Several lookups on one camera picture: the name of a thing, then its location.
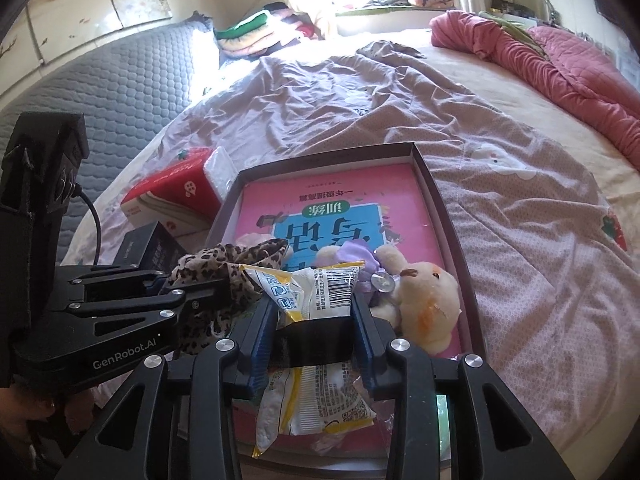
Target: quilted mattress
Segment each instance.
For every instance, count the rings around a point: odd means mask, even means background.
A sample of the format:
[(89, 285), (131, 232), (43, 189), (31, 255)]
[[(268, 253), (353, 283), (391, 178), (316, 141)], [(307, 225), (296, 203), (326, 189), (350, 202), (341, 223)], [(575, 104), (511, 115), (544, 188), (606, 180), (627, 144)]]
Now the quilted mattress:
[[(209, 18), (194, 13), (184, 22), (127, 36), (66, 63), (0, 112), (0, 153), (22, 112), (83, 113), (90, 155), (80, 167), (78, 182), (95, 201), (162, 127), (190, 104), (192, 83), (199, 79), (194, 77), (194, 58), (218, 59), (215, 42), (199, 41), (202, 35), (194, 34), (196, 30), (211, 33)], [(58, 262), (85, 212), (80, 199), (71, 201), (62, 221)]]

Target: clutter on windowsill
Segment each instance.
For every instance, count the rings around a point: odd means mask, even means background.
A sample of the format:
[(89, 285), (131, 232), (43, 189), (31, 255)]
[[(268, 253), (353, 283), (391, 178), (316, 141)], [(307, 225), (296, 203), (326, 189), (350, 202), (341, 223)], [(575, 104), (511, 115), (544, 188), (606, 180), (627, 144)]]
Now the clutter on windowsill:
[(343, 7), (336, 12), (336, 16), (367, 16), (396, 10), (447, 10), (455, 7), (455, 0), (369, 0), (362, 7)]

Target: human hand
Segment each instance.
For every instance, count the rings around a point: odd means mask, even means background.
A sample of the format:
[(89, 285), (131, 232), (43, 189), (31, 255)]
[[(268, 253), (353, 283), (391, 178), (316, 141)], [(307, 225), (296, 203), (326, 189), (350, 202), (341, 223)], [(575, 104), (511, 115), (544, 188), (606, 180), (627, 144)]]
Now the human hand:
[(25, 462), (31, 444), (27, 421), (44, 420), (55, 411), (53, 399), (38, 396), (21, 384), (0, 388), (0, 433)]
[[(79, 392), (65, 402), (66, 424), (73, 433), (89, 428), (94, 421), (94, 396), (91, 390)], [(21, 384), (0, 388), (0, 432), (7, 443), (25, 460), (29, 457), (31, 438), (28, 420), (45, 420), (56, 406), (47, 396), (39, 396)]]

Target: black cable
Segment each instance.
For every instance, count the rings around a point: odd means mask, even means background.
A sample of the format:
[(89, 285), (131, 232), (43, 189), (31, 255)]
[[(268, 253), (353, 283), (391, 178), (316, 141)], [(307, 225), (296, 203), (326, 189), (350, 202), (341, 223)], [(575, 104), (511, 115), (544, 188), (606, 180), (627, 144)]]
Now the black cable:
[(96, 241), (95, 241), (95, 256), (94, 256), (94, 265), (98, 264), (98, 259), (100, 259), (100, 247), (102, 245), (102, 228), (100, 227), (100, 217), (98, 216), (98, 212), (95, 210), (93, 202), (89, 199), (89, 197), (82, 190), (82, 186), (76, 183), (76, 187), (74, 188), (74, 192), (72, 197), (79, 196), (85, 204), (87, 204), (89, 211), (91, 211), (91, 215), (94, 217), (95, 222), (95, 233), (96, 233)]

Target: cream plush rabbit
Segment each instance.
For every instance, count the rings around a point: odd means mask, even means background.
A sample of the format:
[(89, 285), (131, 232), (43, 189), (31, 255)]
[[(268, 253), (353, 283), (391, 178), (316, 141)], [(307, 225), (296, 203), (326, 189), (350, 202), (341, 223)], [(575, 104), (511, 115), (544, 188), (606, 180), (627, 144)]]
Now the cream plush rabbit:
[(374, 252), (386, 272), (399, 276), (393, 292), (385, 294), (371, 313), (388, 320), (402, 336), (430, 355), (443, 352), (460, 315), (458, 282), (446, 270), (428, 262), (409, 264), (393, 245)]

